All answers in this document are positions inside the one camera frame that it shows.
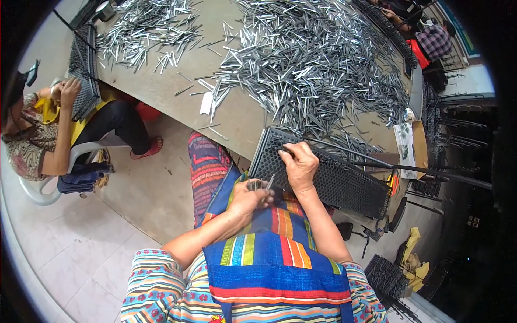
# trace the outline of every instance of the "pile of metal pins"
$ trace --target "pile of metal pins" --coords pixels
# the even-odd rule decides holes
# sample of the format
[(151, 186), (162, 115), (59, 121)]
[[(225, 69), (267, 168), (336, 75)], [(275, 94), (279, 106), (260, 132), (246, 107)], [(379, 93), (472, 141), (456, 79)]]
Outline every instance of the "pile of metal pins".
[(199, 14), (192, 11), (197, 10), (193, 6), (198, 3), (192, 4), (192, 0), (124, 2), (116, 7), (120, 16), (111, 29), (97, 37), (99, 58), (107, 60), (108, 65), (111, 62), (111, 70), (114, 64), (120, 64), (136, 73), (147, 65), (150, 49), (159, 45), (156, 49), (160, 51), (170, 45), (173, 48), (158, 58), (154, 72), (161, 67), (162, 74), (167, 65), (177, 67), (187, 46), (193, 47), (189, 43), (202, 39), (196, 40), (202, 25), (194, 25)]
[(240, 48), (223, 47), (228, 52), (216, 72), (220, 87), (245, 88), (279, 129), (361, 153), (382, 152), (361, 130), (357, 138), (346, 128), (365, 112), (378, 113), (387, 126), (403, 121), (408, 95), (389, 40), (340, 0), (235, 2), (244, 26)]

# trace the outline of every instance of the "gray table surface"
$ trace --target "gray table surface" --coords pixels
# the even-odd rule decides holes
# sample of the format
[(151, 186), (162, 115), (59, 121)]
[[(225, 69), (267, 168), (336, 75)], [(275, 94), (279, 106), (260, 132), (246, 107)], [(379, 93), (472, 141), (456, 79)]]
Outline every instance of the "gray table surface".
[[(196, 24), (203, 24), (200, 34), (205, 37), (199, 45), (223, 38), (223, 20), (228, 22), (235, 29), (242, 26), (241, 23), (235, 21), (236, 19), (242, 18), (242, 12), (239, 11), (237, 5), (230, 3), (228, 0), (204, 1), (196, 5), (196, 8), (200, 10), (201, 14)], [(104, 30), (107, 30), (114, 22), (115, 19), (112, 19), (110, 22), (98, 24), (98, 32), (102, 33)], [(221, 42), (211, 46), (211, 48), (224, 56), (226, 54), (226, 50), (222, 48), (224, 45), (225, 43)], [(237, 48), (238, 45), (238, 39), (236, 39), (227, 46)], [(158, 57), (162, 56), (162, 54), (155, 52), (157, 48), (158, 47), (154, 47), (150, 50), (148, 54), (148, 65), (144, 65), (135, 74), (133, 74), (132, 69), (124, 68), (122, 65), (115, 65), (113, 70), (111, 70), (111, 66), (106, 66), (106, 61), (103, 61), (103, 64), (106, 66), (104, 69), (99, 64), (100, 60), (97, 59), (98, 78), (192, 129), (198, 129), (208, 125), (210, 116), (200, 114), (203, 96), (189, 95), (189, 92), (201, 92), (206, 89), (198, 84), (197, 81), (190, 83), (177, 72), (183, 73), (190, 79), (197, 76), (212, 75), (213, 72), (219, 69), (222, 57), (208, 50), (206, 47), (197, 48), (196, 46), (195, 49), (191, 51), (187, 50), (183, 54), (177, 68), (169, 66), (164, 70), (163, 74), (160, 74), (159, 70), (153, 73), (158, 63)], [(170, 47), (164, 47), (160, 51), (168, 52), (170, 50)], [(414, 105), (421, 111), (422, 87), (416, 86), (412, 91), (411, 79), (402, 72), (402, 57), (397, 57), (395, 61), (401, 69), (402, 82), (405, 85), (407, 93), (410, 93), (412, 97), (417, 96), (420, 98), (420, 109), (418, 109), (418, 103), (414, 103)], [(421, 70), (416, 69), (414, 74), (419, 74), (421, 78)], [(205, 80), (215, 85), (214, 80)], [(193, 88), (178, 96), (174, 96), (174, 93), (191, 84), (194, 84)], [(229, 139), (228, 141), (209, 129), (200, 130), (200, 132), (244, 158), (252, 160), (264, 127), (264, 109), (262, 109), (255, 100), (250, 98), (248, 94), (246, 90), (241, 90), (240, 87), (234, 87), (216, 109), (214, 123), (220, 122), (221, 125), (215, 127), (215, 129), (226, 136)], [(272, 116), (268, 115), (268, 124), (270, 124), (271, 118)], [(382, 124), (381, 126), (377, 126), (373, 124), (372, 121), (381, 124), (381, 119), (378, 118), (376, 113), (362, 113), (359, 115), (359, 120), (355, 122), (356, 125), (362, 132), (369, 131), (369, 133), (363, 134), (362, 137), (367, 141), (372, 139), (372, 145), (380, 145), (386, 152), (397, 152), (393, 129), (388, 129)], [(405, 186), (407, 186), (405, 182), (405, 180), (401, 180), (401, 186), (403, 186), (400, 187), (401, 191), (404, 191)], [(389, 214), (394, 213), (391, 205), (396, 204), (398, 206), (401, 198), (402, 196), (392, 197), (390, 210), (388, 211)]]

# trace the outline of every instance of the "plaid shirt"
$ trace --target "plaid shirt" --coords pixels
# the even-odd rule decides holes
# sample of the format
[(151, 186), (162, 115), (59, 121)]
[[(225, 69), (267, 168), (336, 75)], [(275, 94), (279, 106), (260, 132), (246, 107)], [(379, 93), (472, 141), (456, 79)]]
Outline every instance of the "plaid shirt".
[(422, 32), (415, 33), (415, 37), (431, 61), (450, 54), (452, 50), (449, 33), (440, 25), (426, 26)]

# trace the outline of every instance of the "scissors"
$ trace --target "scissors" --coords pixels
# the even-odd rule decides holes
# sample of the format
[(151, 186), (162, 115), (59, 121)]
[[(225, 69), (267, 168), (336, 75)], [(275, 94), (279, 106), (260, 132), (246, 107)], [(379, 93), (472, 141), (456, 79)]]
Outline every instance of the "scissors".
[(397, 175), (393, 175), (388, 178), (389, 186), (391, 187), (391, 196), (394, 196), (399, 189), (399, 177)]

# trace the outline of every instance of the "cardboard box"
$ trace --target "cardboard box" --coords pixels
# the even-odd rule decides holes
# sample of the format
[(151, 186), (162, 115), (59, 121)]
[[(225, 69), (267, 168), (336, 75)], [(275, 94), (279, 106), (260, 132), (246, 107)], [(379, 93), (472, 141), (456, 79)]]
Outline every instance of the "cardboard box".
[[(406, 122), (393, 126), (400, 165), (427, 168), (427, 142), (422, 121)], [(420, 179), (425, 173), (401, 170), (401, 177)]]

